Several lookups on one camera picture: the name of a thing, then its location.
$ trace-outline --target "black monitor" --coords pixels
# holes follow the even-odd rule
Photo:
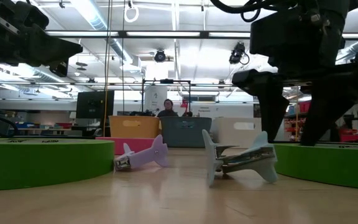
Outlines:
[[[90,91],[78,93],[76,118],[102,119],[106,92]],[[111,116],[114,108],[114,91],[107,91],[106,117]]]

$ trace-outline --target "metal frame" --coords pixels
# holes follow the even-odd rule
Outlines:
[[[133,32],[140,32],[144,34],[149,33],[149,35],[131,35],[131,33]],[[52,37],[81,39],[105,39],[108,33],[110,34],[110,38],[125,39],[250,39],[249,31],[239,32],[206,30],[46,30],[46,33]],[[358,33],[343,33],[343,36],[345,40],[358,40]]]
[[[191,110],[191,81],[190,80],[170,80],[170,81],[173,83],[187,83],[189,85],[189,90],[188,90],[189,102],[188,102],[188,104],[189,104],[189,111],[190,111]],[[159,82],[161,84],[161,80],[145,80],[145,79],[142,80],[142,112],[144,112],[144,93],[145,93],[144,85],[147,82],[152,82],[150,84],[150,86],[154,86],[155,82]]]

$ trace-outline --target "green turntable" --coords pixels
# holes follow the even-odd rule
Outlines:
[[[275,144],[279,174],[358,188],[358,144]]]
[[[114,142],[0,139],[0,190],[90,179],[112,171]]]

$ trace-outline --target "red object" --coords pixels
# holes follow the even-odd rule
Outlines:
[[[123,155],[124,143],[134,152],[140,152],[152,147],[154,139],[152,138],[110,138],[110,137],[97,137],[97,140],[108,140],[115,142],[115,155]]]
[[[71,123],[56,123],[56,124],[62,127],[63,129],[69,129],[73,126],[73,124]]]
[[[356,129],[345,129],[345,128],[341,128],[339,130],[339,134],[357,134],[357,130]]]
[[[358,141],[358,134],[341,134],[341,142]]]
[[[187,112],[188,102],[186,100],[182,100],[180,107],[186,108],[186,112]]]
[[[309,111],[311,101],[305,101],[299,103],[299,110],[301,113],[306,113]]]

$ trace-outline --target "ceiling pipe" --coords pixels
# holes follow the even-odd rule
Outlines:
[[[70,0],[75,9],[84,17],[84,19],[95,30],[109,31],[107,22],[102,17],[96,3],[93,0]],[[129,55],[126,49],[119,43],[117,39],[106,39],[106,42],[110,45],[116,55],[124,62],[131,64],[133,62],[132,57]]]

